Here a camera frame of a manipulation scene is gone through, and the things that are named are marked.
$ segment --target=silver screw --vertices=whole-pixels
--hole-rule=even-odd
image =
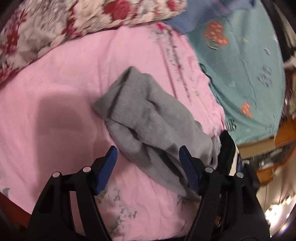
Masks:
[[[214,169],[211,168],[211,167],[206,167],[206,168],[205,168],[205,171],[206,171],[207,173],[212,173],[212,172],[214,171]]]
[[[244,177],[244,174],[241,173],[241,172],[237,172],[237,177],[239,177],[239,178],[243,178],[243,177]]]
[[[57,178],[57,177],[59,177],[59,175],[60,175],[60,173],[59,173],[59,172],[54,172],[54,173],[52,174],[52,176],[53,176],[54,178]]]
[[[82,169],[83,172],[90,172],[91,171],[91,167],[84,167]]]

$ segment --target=pink fabric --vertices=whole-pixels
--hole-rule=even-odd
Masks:
[[[91,34],[55,48],[2,86],[0,190],[31,213],[54,171],[74,173],[105,155],[114,143],[91,103],[129,66],[151,74],[205,133],[225,128],[223,109],[185,36],[162,23]],[[114,240],[185,235],[197,210],[121,153],[96,200]]]

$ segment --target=blue cloth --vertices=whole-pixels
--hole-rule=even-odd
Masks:
[[[187,37],[236,145],[274,136],[285,76],[277,37],[261,2],[199,25]]]
[[[187,9],[180,15],[164,22],[185,34],[195,29],[198,24],[206,23],[235,9],[251,8],[255,0],[187,0]]]

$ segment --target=blue gripper pad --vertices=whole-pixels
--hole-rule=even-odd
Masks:
[[[107,182],[110,178],[110,175],[113,171],[115,163],[117,161],[117,149],[116,147],[111,147],[111,151],[108,156],[106,156],[106,160],[101,170],[96,176],[96,187],[95,194],[98,195],[101,191],[103,191],[107,185]]]
[[[189,183],[190,188],[196,194],[198,194],[198,192],[199,192],[198,185],[199,185],[199,180],[200,180],[200,177],[198,175],[199,171],[196,169],[196,166],[192,164],[191,159],[193,159],[193,158],[185,146],[182,146],[179,150],[179,159],[180,159],[181,165],[183,167],[183,170],[186,174],[186,177],[188,179],[188,183]]]

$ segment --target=orange mushroom print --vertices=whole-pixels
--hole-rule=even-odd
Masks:
[[[222,33],[223,30],[222,24],[218,21],[208,23],[204,37],[210,40],[210,42],[207,40],[207,45],[211,49],[217,50],[219,45],[228,45],[228,38]]]
[[[241,106],[241,111],[242,114],[245,114],[249,118],[253,118],[253,115],[250,111],[250,104],[248,102],[245,102]]]

